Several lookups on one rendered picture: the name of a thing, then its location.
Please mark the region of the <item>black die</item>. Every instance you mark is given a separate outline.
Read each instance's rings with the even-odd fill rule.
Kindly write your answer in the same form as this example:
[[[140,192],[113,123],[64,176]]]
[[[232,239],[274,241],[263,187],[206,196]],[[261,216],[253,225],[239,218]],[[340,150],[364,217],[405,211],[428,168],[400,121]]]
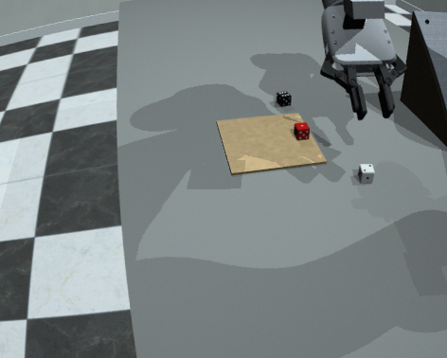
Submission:
[[[286,91],[277,93],[277,103],[281,107],[291,105],[291,98],[292,96]]]

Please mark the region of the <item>tan mottled mat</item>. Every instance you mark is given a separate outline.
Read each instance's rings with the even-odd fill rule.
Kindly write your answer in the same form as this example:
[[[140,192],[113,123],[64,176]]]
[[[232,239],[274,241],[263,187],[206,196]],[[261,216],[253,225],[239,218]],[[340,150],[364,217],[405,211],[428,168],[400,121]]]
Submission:
[[[327,164],[310,133],[296,140],[299,114],[217,121],[231,175]]]

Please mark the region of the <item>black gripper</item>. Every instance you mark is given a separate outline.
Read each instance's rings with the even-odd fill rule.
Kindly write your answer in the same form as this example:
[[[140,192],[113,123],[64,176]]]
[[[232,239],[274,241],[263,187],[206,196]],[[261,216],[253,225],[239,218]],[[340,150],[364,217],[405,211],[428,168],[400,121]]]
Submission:
[[[358,120],[364,119],[367,106],[357,77],[375,76],[383,117],[389,118],[395,109],[390,85],[407,66],[396,54],[383,19],[366,19],[363,29],[343,29],[343,2],[330,4],[321,17],[326,58],[320,74],[346,89]]]

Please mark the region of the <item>red die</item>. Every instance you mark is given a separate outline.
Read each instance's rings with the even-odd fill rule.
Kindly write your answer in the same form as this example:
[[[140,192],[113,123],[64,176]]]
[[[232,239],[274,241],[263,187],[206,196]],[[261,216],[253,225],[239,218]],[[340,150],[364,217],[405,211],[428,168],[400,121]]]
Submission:
[[[310,137],[310,128],[306,122],[295,123],[294,135],[296,140],[305,140]]]

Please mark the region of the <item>white die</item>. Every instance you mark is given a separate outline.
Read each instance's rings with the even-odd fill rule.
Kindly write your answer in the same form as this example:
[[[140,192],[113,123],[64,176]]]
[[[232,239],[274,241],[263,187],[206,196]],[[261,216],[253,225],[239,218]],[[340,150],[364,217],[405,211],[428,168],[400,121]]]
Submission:
[[[358,171],[360,183],[373,183],[374,174],[372,164],[360,164]]]

